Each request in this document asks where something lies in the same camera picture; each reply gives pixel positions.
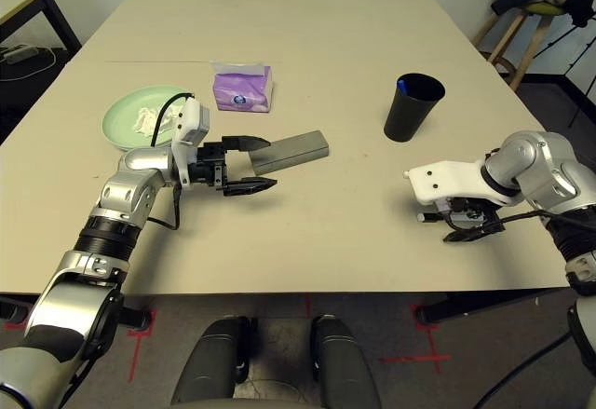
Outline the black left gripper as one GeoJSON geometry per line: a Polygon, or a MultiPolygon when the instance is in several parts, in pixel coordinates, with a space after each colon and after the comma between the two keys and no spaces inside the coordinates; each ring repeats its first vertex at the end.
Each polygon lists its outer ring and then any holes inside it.
{"type": "Polygon", "coordinates": [[[265,177],[245,177],[227,182],[227,151],[251,152],[271,143],[256,136],[223,136],[220,142],[205,143],[196,150],[196,160],[188,164],[190,184],[205,184],[226,197],[252,195],[275,186],[278,181],[265,177]]]}

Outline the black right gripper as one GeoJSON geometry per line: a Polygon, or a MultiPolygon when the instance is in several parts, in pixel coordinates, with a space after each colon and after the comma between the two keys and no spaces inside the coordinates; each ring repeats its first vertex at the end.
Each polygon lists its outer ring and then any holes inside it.
{"type": "Polygon", "coordinates": [[[444,242],[471,242],[505,231],[503,225],[482,225],[496,215],[496,205],[482,198],[440,198],[435,207],[441,219],[453,229],[444,242]]]}

